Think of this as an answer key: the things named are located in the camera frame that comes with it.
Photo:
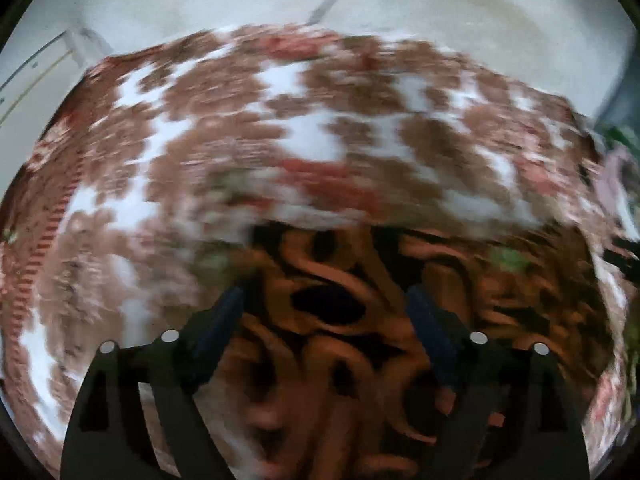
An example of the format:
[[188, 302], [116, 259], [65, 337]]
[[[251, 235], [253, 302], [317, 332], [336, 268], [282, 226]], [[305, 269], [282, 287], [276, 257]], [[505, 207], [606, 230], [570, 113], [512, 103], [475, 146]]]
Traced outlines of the pile of mixed clothes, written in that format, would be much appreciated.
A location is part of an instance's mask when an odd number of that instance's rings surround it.
[[630, 127], [611, 127], [596, 184], [597, 198], [626, 237], [639, 240], [639, 136]]

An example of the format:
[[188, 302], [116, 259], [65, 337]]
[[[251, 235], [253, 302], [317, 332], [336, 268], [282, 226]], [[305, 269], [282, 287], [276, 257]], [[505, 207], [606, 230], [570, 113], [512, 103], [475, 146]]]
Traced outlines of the brown floral fleece blanket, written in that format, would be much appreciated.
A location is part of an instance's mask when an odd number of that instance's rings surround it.
[[61, 472], [102, 342], [149, 344], [241, 284], [194, 401], [239, 479], [409, 479], [456, 397], [404, 300], [542, 344], [589, 470], [628, 415], [626, 236], [570, 102], [409, 38], [206, 30], [87, 70], [1, 203], [1, 391]]

